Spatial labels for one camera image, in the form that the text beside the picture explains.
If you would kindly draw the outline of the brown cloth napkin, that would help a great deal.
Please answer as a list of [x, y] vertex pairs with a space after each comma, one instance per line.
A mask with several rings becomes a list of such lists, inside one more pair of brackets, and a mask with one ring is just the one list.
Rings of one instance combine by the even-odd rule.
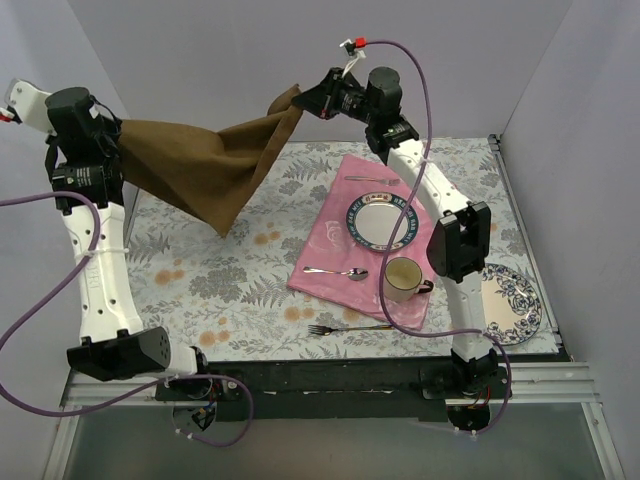
[[226, 237], [302, 117], [297, 84], [265, 116], [215, 132], [125, 120], [118, 141], [124, 179]]

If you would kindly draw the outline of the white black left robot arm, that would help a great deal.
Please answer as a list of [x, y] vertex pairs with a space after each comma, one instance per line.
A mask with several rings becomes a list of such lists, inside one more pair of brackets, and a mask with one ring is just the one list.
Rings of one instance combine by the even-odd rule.
[[170, 340], [162, 327], [144, 327], [132, 298], [124, 248], [124, 197], [118, 140], [121, 121], [103, 116], [84, 87], [49, 95], [45, 113], [54, 133], [45, 160], [56, 207], [81, 267], [80, 344], [67, 351], [71, 368], [100, 381], [178, 377], [193, 400], [213, 386], [196, 347]]

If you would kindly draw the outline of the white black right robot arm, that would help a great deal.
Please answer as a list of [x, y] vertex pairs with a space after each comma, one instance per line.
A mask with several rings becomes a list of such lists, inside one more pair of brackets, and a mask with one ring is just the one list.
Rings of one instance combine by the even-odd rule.
[[445, 288], [452, 320], [452, 367], [447, 379], [464, 397], [475, 397], [498, 371], [482, 298], [482, 271], [489, 253], [491, 210], [474, 203], [428, 161], [428, 148], [401, 112], [400, 76], [377, 67], [365, 85], [339, 67], [295, 96], [295, 107], [329, 120], [344, 114], [365, 124], [370, 150], [412, 191], [434, 225], [426, 247], [429, 265]]

